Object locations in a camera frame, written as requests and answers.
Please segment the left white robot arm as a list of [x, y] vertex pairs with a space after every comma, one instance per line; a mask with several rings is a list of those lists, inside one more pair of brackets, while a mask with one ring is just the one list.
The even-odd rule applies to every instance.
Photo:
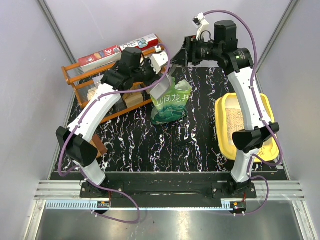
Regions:
[[60, 176], [68, 174], [62, 171], [62, 160], [67, 156], [91, 182], [90, 190], [96, 197], [107, 195], [109, 189], [104, 182], [106, 175], [97, 161], [98, 150], [90, 143], [93, 135], [122, 95], [135, 92], [132, 89], [134, 83], [144, 83], [146, 89], [156, 86], [163, 79], [162, 68], [169, 60], [161, 47], [149, 57], [135, 47], [127, 47], [122, 51], [120, 60], [104, 73], [94, 96], [80, 115], [67, 127], [60, 126], [56, 130], [60, 146]]

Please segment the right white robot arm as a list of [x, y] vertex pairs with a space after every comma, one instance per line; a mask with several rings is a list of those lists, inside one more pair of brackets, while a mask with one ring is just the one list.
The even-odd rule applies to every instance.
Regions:
[[197, 34], [184, 38], [180, 51], [171, 63], [186, 67], [188, 64], [197, 66], [203, 60], [216, 61], [232, 84], [242, 111], [244, 129], [232, 135], [237, 149], [236, 157], [222, 192], [233, 198], [241, 198], [252, 188], [251, 168], [256, 154], [280, 127], [277, 122], [272, 122], [260, 93], [254, 89], [257, 84], [253, 59], [247, 48], [238, 47], [237, 25], [232, 20], [218, 21], [214, 24], [210, 40], [205, 41], [202, 34], [207, 31], [209, 22], [200, 16], [195, 17], [193, 22]]

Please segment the green litter bag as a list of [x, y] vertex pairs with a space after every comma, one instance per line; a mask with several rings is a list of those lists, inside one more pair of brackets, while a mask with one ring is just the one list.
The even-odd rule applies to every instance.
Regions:
[[175, 84], [175, 78], [169, 90], [160, 98], [151, 96], [154, 105], [151, 121], [154, 125], [163, 125], [183, 119], [187, 115], [187, 103], [192, 86], [185, 80]]

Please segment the grey metal scoop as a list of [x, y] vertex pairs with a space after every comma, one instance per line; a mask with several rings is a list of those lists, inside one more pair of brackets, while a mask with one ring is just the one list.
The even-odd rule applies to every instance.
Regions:
[[171, 88], [174, 82], [175, 80], [172, 76], [169, 76], [169, 75], [165, 76], [160, 83], [158, 83], [156, 86], [151, 88], [149, 95], [153, 99], [158, 100], [159, 98], [165, 95], [165, 93]]

